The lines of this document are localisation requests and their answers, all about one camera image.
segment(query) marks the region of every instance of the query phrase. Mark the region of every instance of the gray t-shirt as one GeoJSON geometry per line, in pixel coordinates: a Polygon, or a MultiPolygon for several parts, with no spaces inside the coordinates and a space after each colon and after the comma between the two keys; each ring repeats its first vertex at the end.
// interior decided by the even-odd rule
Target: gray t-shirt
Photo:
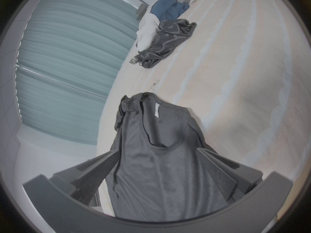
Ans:
{"type": "Polygon", "coordinates": [[[198,160],[214,151],[187,108],[140,93],[121,100],[111,149],[120,161],[106,177],[115,216],[145,222],[190,219],[227,202],[198,160]]]}

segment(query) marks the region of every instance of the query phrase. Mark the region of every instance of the white clothing tag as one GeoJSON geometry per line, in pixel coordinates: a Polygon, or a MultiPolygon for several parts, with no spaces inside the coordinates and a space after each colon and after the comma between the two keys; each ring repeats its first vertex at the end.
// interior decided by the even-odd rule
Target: white clothing tag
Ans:
{"type": "Polygon", "coordinates": [[[157,117],[157,118],[159,118],[159,104],[158,103],[155,103],[155,116],[157,117]]]}

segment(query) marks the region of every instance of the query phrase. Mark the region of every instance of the bed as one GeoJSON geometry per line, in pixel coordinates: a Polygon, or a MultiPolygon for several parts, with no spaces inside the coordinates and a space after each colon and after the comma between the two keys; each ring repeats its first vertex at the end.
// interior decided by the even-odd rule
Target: bed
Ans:
{"type": "MultiPolygon", "coordinates": [[[[217,153],[295,181],[310,153],[311,51],[282,0],[199,0],[181,18],[192,37],[155,67],[128,53],[100,118],[97,155],[110,150],[121,98],[154,92],[187,107],[217,153]]],[[[103,212],[113,215],[105,182],[103,212]]]]}

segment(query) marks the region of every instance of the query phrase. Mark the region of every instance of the tiled wall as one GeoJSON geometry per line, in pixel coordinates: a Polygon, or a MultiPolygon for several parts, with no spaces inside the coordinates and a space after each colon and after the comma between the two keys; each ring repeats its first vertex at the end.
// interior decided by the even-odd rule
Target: tiled wall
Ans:
{"type": "Polygon", "coordinates": [[[29,0],[15,17],[0,46],[0,170],[13,196],[15,160],[21,126],[15,96],[15,61],[26,23],[40,0],[29,0]]]}

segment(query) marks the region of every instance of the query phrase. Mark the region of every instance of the teal curtain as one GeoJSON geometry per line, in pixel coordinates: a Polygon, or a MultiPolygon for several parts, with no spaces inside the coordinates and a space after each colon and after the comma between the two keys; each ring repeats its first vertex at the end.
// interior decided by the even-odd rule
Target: teal curtain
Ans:
{"type": "Polygon", "coordinates": [[[104,103],[136,39],[135,12],[123,0],[41,0],[17,58],[23,124],[96,144],[104,103]]]}

